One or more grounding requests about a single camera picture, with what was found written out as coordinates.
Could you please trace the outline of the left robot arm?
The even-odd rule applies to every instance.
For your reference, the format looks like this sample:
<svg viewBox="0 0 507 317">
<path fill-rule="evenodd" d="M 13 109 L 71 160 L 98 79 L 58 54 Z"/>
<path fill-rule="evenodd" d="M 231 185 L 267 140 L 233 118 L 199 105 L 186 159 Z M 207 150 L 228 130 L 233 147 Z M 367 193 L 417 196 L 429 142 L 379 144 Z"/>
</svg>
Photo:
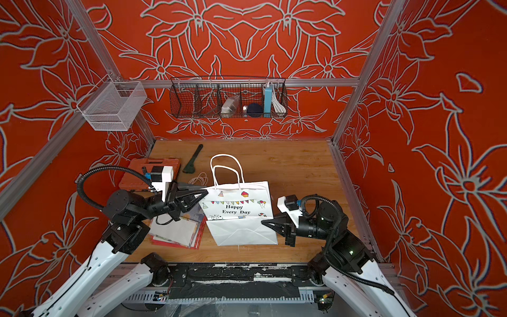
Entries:
<svg viewBox="0 0 507 317">
<path fill-rule="evenodd" d="M 127 190 L 118 190 L 102 206 L 85 193 L 85 182 L 106 170 L 119 170 L 140 179 L 152 192 L 144 198 Z M 208 191 L 203 186 L 173 180 L 171 166 L 156 166 L 151 173 L 139 173 L 123 166 L 100 166 L 84 173 L 77 181 L 77 194 L 87 204 L 109 219 L 85 263 L 41 305 L 24 310 L 20 316 L 105 316 L 140 289 L 153 284 L 164 285 L 174 276 L 168 263 L 152 252 L 129 273 L 98 292 L 98 287 L 149 234 L 147 220 L 168 215 L 179 221 L 182 213 L 191 211 Z"/>
</svg>

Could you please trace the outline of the white paper bag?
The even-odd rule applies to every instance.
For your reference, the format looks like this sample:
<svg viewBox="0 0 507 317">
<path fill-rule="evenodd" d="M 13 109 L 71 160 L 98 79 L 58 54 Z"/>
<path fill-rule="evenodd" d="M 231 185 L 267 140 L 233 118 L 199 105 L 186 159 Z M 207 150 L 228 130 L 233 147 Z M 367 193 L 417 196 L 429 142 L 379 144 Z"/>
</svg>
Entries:
<svg viewBox="0 0 507 317">
<path fill-rule="evenodd" d="M 213 185 L 199 206 L 206 225 L 217 246 L 277 245 L 277 234 L 263 225 L 273 219 L 269 183 L 246 182 L 239 160 L 229 154 L 217 154 L 210 159 Z M 217 170 L 236 174 L 236 181 L 220 184 Z"/>
</svg>

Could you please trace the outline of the floral patterned paper bag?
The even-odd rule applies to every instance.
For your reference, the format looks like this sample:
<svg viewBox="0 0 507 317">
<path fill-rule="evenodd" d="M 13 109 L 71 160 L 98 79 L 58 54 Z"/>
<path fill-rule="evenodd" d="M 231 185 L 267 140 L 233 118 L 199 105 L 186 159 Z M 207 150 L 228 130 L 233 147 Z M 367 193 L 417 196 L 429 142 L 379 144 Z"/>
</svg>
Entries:
<svg viewBox="0 0 507 317">
<path fill-rule="evenodd" d="M 170 183 L 169 194 L 175 194 L 179 188 L 204 188 L 202 186 L 194 186 L 191 184 L 180 183 L 172 181 Z M 158 239 L 165 240 L 169 243 L 177 243 L 183 246 L 194 246 L 195 235 L 198 231 L 199 223 L 202 221 L 204 215 L 200 210 L 199 205 L 195 206 L 190 212 L 182 214 L 180 221 L 165 222 L 169 216 L 162 216 L 156 219 L 156 215 L 159 211 L 162 211 L 164 202 L 161 199 L 161 192 L 157 192 L 152 197 L 150 202 L 150 210 L 154 213 L 151 221 L 149 234 L 155 236 Z"/>
</svg>

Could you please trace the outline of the red RICH paper bag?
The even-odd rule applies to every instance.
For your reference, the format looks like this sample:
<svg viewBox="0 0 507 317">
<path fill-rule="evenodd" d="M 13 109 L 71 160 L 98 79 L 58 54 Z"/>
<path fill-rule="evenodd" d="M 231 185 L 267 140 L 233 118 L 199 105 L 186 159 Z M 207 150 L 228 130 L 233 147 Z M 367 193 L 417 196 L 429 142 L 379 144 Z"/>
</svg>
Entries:
<svg viewBox="0 0 507 317">
<path fill-rule="evenodd" d="M 183 246 L 183 245 L 177 244 L 177 243 L 169 243 L 165 240 L 158 239 L 155 236 L 151 237 L 151 243 L 153 245 L 157 245 L 157 246 L 164 246 L 164 247 L 169 247 L 169 248 L 183 248 L 183 249 L 190 249 L 190 250 L 198 250 L 200 247 L 200 243 L 197 243 L 194 246 Z"/>
</svg>

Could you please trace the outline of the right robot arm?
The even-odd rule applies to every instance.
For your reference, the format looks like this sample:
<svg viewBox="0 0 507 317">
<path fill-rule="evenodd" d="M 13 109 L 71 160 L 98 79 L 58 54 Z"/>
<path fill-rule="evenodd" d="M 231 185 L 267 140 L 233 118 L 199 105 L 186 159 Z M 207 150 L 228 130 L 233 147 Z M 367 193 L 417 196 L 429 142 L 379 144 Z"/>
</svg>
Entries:
<svg viewBox="0 0 507 317">
<path fill-rule="evenodd" d="M 295 246 L 298 237 L 323 240 L 308 263 L 310 281 L 330 288 L 361 316 L 414 316 L 392 287 L 372 252 L 348 229 L 348 216 L 335 200 L 314 194 L 278 199 L 280 214 L 262 224 Z"/>
</svg>

